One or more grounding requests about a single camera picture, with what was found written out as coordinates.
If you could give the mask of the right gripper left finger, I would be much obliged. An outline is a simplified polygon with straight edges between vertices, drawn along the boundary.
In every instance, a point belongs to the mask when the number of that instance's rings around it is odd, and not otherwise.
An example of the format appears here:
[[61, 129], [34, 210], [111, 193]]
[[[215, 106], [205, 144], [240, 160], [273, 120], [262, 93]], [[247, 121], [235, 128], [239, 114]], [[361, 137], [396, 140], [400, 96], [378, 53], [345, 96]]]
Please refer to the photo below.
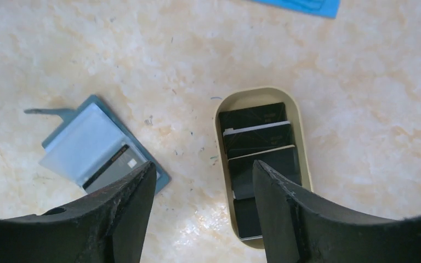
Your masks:
[[0, 262], [139, 262], [155, 188], [149, 161], [42, 215], [0, 219]]

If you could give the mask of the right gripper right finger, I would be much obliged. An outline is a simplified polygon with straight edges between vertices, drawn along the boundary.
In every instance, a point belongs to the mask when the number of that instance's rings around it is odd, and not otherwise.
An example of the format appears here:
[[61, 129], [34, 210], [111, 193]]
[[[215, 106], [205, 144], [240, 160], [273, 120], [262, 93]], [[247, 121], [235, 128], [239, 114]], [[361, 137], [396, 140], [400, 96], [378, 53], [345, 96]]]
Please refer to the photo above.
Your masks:
[[262, 161], [253, 182], [268, 262], [421, 262], [421, 215], [393, 220], [352, 210]]

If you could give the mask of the grey credit card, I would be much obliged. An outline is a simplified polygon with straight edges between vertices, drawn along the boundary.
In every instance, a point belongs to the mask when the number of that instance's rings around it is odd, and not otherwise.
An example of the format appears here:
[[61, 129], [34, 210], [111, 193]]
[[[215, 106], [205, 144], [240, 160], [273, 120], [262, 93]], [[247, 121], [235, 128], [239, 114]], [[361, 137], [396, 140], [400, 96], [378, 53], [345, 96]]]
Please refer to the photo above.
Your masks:
[[94, 174], [83, 183], [86, 193], [95, 192], [132, 172], [146, 159], [128, 144], [122, 144]]

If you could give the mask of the blue card holder wallet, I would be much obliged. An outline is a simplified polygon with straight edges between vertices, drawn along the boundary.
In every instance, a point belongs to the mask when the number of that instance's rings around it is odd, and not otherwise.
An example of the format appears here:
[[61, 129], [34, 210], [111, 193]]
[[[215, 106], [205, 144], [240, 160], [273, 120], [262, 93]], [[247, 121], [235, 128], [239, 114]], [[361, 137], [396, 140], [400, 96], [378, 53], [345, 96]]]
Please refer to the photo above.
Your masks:
[[57, 115], [62, 119], [62, 123], [42, 142], [45, 155], [39, 164], [81, 188], [122, 144], [130, 145], [146, 162], [155, 164], [156, 193], [170, 182], [169, 174], [159, 162], [97, 95], [89, 96], [76, 109], [30, 108], [24, 113]]

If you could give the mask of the black card bottom of tray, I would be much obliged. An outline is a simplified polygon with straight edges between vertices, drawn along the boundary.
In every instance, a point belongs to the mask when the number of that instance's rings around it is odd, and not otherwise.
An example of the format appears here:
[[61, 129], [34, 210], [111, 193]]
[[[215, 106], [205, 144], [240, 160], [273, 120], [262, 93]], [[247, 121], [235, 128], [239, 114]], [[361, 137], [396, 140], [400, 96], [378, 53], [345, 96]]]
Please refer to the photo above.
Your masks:
[[241, 240], [262, 237], [259, 215], [255, 198], [234, 200], [237, 235]]

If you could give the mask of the black card of tray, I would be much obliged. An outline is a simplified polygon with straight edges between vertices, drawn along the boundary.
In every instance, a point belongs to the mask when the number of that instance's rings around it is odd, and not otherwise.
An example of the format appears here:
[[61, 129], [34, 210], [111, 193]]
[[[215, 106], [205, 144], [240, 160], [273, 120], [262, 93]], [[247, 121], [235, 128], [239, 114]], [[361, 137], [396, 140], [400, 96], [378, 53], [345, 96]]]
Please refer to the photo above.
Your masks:
[[287, 121], [283, 102], [224, 111], [218, 114], [220, 130], [240, 129], [269, 123]]
[[241, 240], [262, 237], [259, 215], [255, 198], [234, 200], [237, 235]]

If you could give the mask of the black card white edge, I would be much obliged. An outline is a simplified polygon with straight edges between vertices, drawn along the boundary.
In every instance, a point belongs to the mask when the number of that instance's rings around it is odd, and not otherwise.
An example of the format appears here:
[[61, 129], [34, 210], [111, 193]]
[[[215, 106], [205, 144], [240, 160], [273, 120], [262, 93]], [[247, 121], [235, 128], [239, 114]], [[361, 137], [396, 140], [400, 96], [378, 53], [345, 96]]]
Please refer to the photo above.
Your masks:
[[229, 159], [294, 144], [290, 121], [256, 125], [223, 132], [224, 149]]

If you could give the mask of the black card top of tray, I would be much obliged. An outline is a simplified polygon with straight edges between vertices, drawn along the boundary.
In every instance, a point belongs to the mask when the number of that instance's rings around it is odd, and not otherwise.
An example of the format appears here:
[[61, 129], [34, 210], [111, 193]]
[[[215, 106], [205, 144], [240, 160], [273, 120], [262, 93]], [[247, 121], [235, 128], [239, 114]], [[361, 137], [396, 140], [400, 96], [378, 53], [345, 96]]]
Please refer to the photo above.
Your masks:
[[269, 123], [287, 121], [283, 102], [224, 111], [218, 114], [220, 130], [240, 129]]

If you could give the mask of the blue printed cloth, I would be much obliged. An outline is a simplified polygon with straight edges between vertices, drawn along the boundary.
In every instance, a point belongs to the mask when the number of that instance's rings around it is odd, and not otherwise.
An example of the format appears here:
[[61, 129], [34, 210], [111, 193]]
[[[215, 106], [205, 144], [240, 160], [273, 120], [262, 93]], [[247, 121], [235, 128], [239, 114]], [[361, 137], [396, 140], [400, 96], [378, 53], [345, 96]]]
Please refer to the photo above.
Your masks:
[[340, 0], [255, 0], [257, 3], [323, 18], [335, 19]]

